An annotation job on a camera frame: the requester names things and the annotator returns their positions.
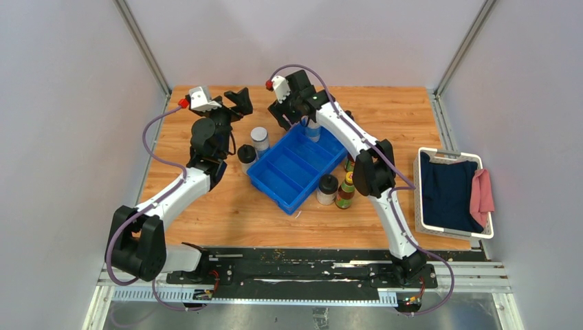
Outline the silver lid blue label jar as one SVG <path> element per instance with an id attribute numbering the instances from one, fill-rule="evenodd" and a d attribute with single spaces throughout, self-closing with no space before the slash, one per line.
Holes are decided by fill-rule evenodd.
<path id="1" fill-rule="evenodd" d="M 318 142 L 321 136 L 321 126 L 317 122 L 313 121 L 310 117 L 306 117 L 304 120 L 304 132 L 305 136 L 312 142 Z"/>

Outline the silver lid millet jar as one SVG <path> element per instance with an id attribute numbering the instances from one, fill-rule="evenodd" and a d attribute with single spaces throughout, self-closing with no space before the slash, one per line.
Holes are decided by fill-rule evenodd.
<path id="1" fill-rule="evenodd" d="M 270 149 L 269 134 L 266 128 L 258 126 L 251 130 L 250 137 L 258 158 L 261 158 Z"/>

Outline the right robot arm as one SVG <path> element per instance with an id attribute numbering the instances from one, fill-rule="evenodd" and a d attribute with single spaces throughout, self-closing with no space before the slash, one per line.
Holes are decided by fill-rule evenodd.
<path id="1" fill-rule="evenodd" d="M 284 129 L 309 118 L 343 145 L 355 162 L 353 185 L 370 200 L 382 223 L 394 281 L 410 287 L 419 280 L 427 258 L 413 237 L 398 201 L 396 178 L 402 173 L 394 165 L 393 146 L 361 128 L 327 87 L 318 91 L 308 77 L 310 72 L 301 66 L 287 76 L 275 71 L 265 83 L 267 90 L 276 96 L 268 110 Z"/>

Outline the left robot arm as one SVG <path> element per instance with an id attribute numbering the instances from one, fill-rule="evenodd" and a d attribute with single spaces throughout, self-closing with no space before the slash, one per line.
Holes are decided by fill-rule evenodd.
<path id="1" fill-rule="evenodd" d="M 212 98 L 207 87 L 192 88 L 174 109 L 144 127 L 147 134 L 154 123 L 182 109 L 199 116 L 191 128 L 190 159 L 185 166 L 156 156 L 148 142 L 142 142 L 153 159 L 178 168 L 180 174 L 147 201 L 114 212 L 104 261 L 116 285 L 150 282 L 171 272 L 184 272 L 194 284 L 209 279 L 211 267 L 202 260 L 204 249 L 192 243 L 167 245 L 165 233 L 190 204 L 220 182 L 226 160 L 235 152 L 232 123 L 253 112 L 248 88 L 227 91 L 223 97 L 233 105 L 225 105 L 221 96 Z"/>

